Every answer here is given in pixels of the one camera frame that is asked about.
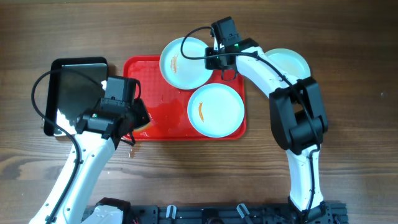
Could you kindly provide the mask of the green orange sponge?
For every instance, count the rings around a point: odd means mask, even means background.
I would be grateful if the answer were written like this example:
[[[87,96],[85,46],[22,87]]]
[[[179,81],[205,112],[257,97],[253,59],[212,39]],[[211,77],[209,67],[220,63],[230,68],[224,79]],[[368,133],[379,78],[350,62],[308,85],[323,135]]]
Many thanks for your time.
[[[151,126],[152,126],[152,123],[149,122],[149,123],[147,123],[147,124],[145,124],[145,125],[143,125],[143,126],[141,126],[139,128],[135,128],[134,132],[143,132],[144,130],[148,129]]]

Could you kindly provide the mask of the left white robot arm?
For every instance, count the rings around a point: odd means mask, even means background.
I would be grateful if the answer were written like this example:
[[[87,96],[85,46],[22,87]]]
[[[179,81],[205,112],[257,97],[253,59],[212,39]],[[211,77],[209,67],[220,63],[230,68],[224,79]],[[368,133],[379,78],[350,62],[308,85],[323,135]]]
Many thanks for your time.
[[[123,136],[150,121],[144,102],[101,99],[98,110],[78,118],[68,159],[45,203],[31,223],[82,223],[98,177]]]

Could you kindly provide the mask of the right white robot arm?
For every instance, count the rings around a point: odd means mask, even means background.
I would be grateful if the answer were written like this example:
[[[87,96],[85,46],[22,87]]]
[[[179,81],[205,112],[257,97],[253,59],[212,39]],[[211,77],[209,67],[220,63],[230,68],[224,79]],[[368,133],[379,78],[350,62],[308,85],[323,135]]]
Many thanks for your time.
[[[328,119],[307,61],[290,49],[264,52],[252,39],[208,47],[205,57],[207,68],[233,69],[268,97],[272,135],[288,158],[290,206],[302,220],[315,218],[324,203],[318,160]]]

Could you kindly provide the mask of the pale blue plate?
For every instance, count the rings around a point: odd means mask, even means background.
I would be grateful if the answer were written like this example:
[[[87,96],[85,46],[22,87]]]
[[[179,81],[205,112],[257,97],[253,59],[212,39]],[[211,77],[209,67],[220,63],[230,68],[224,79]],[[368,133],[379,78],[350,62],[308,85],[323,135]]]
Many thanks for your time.
[[[187,105],[188,120],[200,134],[223,138],[234,133],[245,115],[243,99],[231,87],[211,83],[197,89]]]
[[[160,55],[159,67],[164,80],[175,88],[192,90],[204,85],[213,71],[205,68],[205,60],[190,60],[181,54],[183,37],[171,41]]]
[[[265,53],[267,61],[273,63],[291,83],[311,76],[307,61],[297,52],[290,49],[272,49]]]

